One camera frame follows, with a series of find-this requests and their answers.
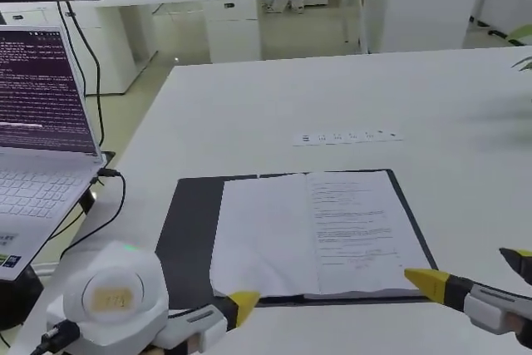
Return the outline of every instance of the laptop screen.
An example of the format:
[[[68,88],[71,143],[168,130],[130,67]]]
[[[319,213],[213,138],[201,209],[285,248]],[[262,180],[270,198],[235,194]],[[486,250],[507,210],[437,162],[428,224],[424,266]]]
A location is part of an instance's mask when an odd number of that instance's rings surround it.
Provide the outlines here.
[[[96,154],[59,31],[0,30],[0,147]]]

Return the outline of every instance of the sticker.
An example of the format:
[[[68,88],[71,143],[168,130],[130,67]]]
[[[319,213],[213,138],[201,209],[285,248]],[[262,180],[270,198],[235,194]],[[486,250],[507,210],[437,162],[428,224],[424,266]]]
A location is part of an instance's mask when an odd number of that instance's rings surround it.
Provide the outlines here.
[[[127,311],[133,305],[133,293],[127,287],[97,288],[92,295],[93,312]]]
[[[6,262],[2,264],[3,268],[14,268],[16,264],[18,264],[18,261],[20,261],[21,257],[18,257],[16,255],[10,255]]]
[[[17,238],[18,233],[0,233],[0,248],[5,249]]]
[[[378,141],[402,141],[404,137],[392,131],[348,131],[327,134],[299,134],[293,138],[293,145],[346,145]]]

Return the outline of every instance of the laptop keyboard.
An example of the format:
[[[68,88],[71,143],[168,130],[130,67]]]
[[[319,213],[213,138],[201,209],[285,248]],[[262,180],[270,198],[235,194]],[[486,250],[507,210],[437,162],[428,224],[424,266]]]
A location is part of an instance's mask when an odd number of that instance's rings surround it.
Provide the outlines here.
[[[71,189],[83,180],[78,174],[0,170],[0,218],[3,214],[52,218]]]

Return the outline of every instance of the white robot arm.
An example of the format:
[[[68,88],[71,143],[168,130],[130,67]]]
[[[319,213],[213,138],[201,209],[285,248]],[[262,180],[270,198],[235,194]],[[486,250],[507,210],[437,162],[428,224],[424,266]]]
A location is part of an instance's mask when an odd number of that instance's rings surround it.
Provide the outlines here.
[[[215,305],[172,312],[156,255],[113,242],[48,306],[49,330],[33,355],[137,355],[149,346],[172,349],[192,337],[204,352],[243,323],[258,300],[258,293],[242,292]]]

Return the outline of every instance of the cable connector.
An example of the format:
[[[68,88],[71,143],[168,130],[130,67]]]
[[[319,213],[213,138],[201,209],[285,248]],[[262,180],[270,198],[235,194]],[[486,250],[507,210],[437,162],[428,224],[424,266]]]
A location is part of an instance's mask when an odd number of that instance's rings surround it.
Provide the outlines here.
[[[122,174],[117,170],[112,170],[110,168],[101,168],[98,171],[98,176],[100,176],[101,178],[116,178],[117,176],[121,175]]]
[[[52,330],[41,336],[41,343],[33,350],[31,355],[58,353],[74,343],[80,336],[81,331],[77,323],[63,320],[56,324]]]

